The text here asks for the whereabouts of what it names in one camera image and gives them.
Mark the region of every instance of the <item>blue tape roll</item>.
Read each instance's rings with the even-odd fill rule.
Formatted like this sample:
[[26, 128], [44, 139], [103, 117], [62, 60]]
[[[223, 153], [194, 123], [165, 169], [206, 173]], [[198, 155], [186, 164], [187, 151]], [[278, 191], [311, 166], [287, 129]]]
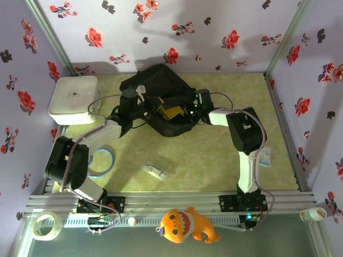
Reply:
[[[113, 168], [113, 166], [114, 166], [114, 160], [115, 160], [115, 159], [114, 159], [113, 153], [112, 153], [110, 150], [106, 149], [106, 148], [99, 148], [99, 149], [96, 150], [94, 153], [100, 152], [100, 151], [103, 151], [103, 152], [106, 152], [106, 153], [109, 153], [109, 154], [110, 154], [111, 159], [112, 159], [111, 165], [110, 165], [110, 167], [109, 167], [106, 171], [104, 171], [103, 173], [101, 173], [101, 174], [99, 174], [99, 175], [90, 175], [90, 174], [87, 174], [87, 176], [89, 176], [90, 178], [101, 178], [101, 177], [107, 175], [107, 173], [109, 173], [110, 170], [111, 170], [111, 169]], [[92, 161], [93, 161], [93, 155], [91, 155], [90, 158], [89, 158], [88, 167], [91, 165]]]

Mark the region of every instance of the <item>stuffed toy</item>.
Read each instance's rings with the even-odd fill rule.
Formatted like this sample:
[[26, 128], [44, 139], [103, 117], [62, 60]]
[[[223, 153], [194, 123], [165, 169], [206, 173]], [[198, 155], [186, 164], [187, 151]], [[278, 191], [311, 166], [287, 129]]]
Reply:
[[170, 210], [162, 218], [161, 226], [156, 228], [156, 231], [160, 233], [160, 236], [177, 244], [184, 242], [190, 234], [195, 240], [202, 240], [202, 233], [206, 234], [205, 243], [213, 243], [221, 238], [215, 234], [211, 222], [195, 213], [193, 207], [189, 207], [187, 212]]

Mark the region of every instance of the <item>white bottle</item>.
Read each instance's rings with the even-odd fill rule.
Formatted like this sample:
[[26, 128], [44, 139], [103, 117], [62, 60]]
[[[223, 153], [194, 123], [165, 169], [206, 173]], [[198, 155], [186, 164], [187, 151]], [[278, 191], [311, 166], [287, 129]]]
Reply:
[[326, 210], [322, 207], [312, 207], [300, 212], [300, 218], [303, 222], [321, 221], [326, 218]]
[[157, 177], [161, 180], [166, 180], [169, 177], [169, 172], [161, 169], [151, 162], [145, 162], [141, 165], [141, 168], [148, 172], [150, 175]]

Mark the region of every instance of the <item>marble pattern surface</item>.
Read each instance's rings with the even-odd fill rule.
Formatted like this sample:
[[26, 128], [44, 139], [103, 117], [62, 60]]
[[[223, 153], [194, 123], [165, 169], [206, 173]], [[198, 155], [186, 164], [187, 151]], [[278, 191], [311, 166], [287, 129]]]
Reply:
[[[97, 76], [104, 95], [119, 94], [121, 81], [132, 74]], [[253, 107], [264, 125], [272, 148], [271, 166], [259, 167], [259, 181], [269, 190], [295, 190], [296, 180], [287, 149], [273, 109], [268, 88], [261, 73], [249, 74], [180, 74], [191, 87], [207, 88], [210, 92], [227, 94], [235, 108]], [[212, 95], [216, 107], [229, 107], [221, 95]], [[119, 97], [102, 102], [100, 114], [108, 116], [119, 103]], [[136, 120], [134, 126], [143, 121]], [[70, 126], [68, 136], [84, 133], [101, 124]], [[96, 178], [97, 184], [109, 192], [134, 191], [235, 191], [240, 175], [238, 152], [233, 146], [229, 129], [221, 126], [198, 125], [179, 137], [165, 138], [149, 125], [130, 130], [124, 137], [105, 145], [115, 153], [115, 165], [109, 174]], [[151, 161], [171, 176], [159, 180], [141, 169]], [[94, 154], [91, 168], [106, 170], [110, 158], [106, 153]]]

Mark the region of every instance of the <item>black mounting plate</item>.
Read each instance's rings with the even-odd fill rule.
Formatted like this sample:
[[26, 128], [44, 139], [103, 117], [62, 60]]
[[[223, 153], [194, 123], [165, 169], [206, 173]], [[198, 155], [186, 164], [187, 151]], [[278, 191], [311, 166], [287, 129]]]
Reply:
[[254, 202], [248, 206], [242, 206], [238, 204], [237, 197], [235, 194], [232, 195], [220, 195], [219, 205], [222, 213], [234, 213], [243, 211], [260, 211], [262, 207], [263, 211], [268, 210], [266, 196], [261, 194], [255, 197]]
[[[119, 213], [124, 213], [124, 208], [125, 208], [125, 197], [123, 196], [108, 196], [107, 197], [107, 204], [114, 205], [115, 209], [119, 212]], [[77, 205], [77, 209], [76, 209], [76, 213], [111, 213], [111, 210], [106, 209], [106, 208], [102, 208], [101, 210], [98, 209], [98, 211], [96, 209], [92, 209], [90, 208], [91, 203], [86, 202], [83, 199], [79, 199], [78, 205]]]

